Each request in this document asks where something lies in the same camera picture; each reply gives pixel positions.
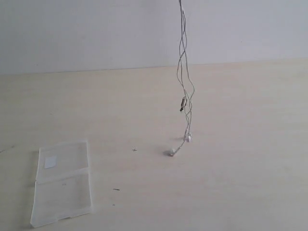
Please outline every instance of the tangled cable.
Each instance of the tangled cable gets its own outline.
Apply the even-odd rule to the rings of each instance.
[[[177,148],[177,150],[173,150],[171,152],[171,156],[174,156],[179,149],[184,145],[185,141],[190,142],[191,140],[191,123],[192,123],[192,97],[194,95],[195,92],[195,87],[193,85],[193,82],[190,79],[189,76],[189,71],[188,71],[188,63],[187,63],[187,54],[186,54],[186,48],[187,48],[187,34],[186,34],[186,17],[185,17],[185,11],[183,9],[182,6],[182,0],[179,0],[180,3],[180,13],[181,13],[181,40],[180,40],[180,45],[179,45],[179,53],[180,53],[180,58],[179,58],[179,62],[178,62],[178,69],[177,69],[177,78],[178,81],[180,82],[183,91],[184,91],[184,97],[182,99],[182,104],[181,104],[181,110],[184,110],[185,113],[185,118],[186,118],[186,122],[187,122],[187,126],[186,126],[186,130],[184,133],[184,138],[182,141],[182,144]],[[184,82],[183,82],[183,69],[186,68],[186,72],[187,72],[187,78],[190,82],[190,84],[192,85],[192,93],[191,95],[189,95],[187,93],[187,90],[185,89],[184,86]],[[186,110],[186,103],[188,102],[188,107],[189,110]]]

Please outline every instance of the transparent plastic box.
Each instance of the transparent plastic box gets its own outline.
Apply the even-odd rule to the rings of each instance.
[[[87,141],[40,148],[38,160],[33,227],[92,211]]]

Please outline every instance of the white label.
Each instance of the white label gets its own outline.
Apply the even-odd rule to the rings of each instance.
[[[57,156],[56,155],[46,157],[44,169],[56,167],[56,163],[57,163]]]

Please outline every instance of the hanging wire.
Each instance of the hanging wire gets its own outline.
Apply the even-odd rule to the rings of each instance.
[[[184,145],[187,135],[190,134],[191,123],[192,123],[192,109],[193,109],[192,108],[193,107],[192,97],[195,92],[195,87],[193,85],[193,82],[190,78],[189,71],[188,71],[188,62],[187,62],[187,54],[186,54],[186,48],[187,48],[186,16],[185,16],[185,11],[183,10],[183,7],[182,7],[182,1],[179,0],[179,3],[180,3],[180,13],[181,13],[181,40],[180,40],[180,45],[179,45],[180,58],[178,61],[177,78],[183,88],[184,97],[186,97],[186,100],[188,101],[189,110],[187,111],[186,108],[184,108],[187,126],[185,129],[185,134],[184,134],[184,139],[182,141],[182,144],[177,148],[175,153]],[[191,95],[187,93],[187,90],[185,89],[185,86],[184,86],[184,82],[183,82],[183,69],[184,68],[186,68],[187,79],[189,80],[189,83],[192,86],[193,91]]]

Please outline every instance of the light wooden table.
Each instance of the light wooden table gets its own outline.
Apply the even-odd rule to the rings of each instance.
[[[30,229],[39,147],[87,138],[94,213],[37,231],[306,231],[308,59],[190,71],[175,157],[174,67],[1,76],[0,230]]]

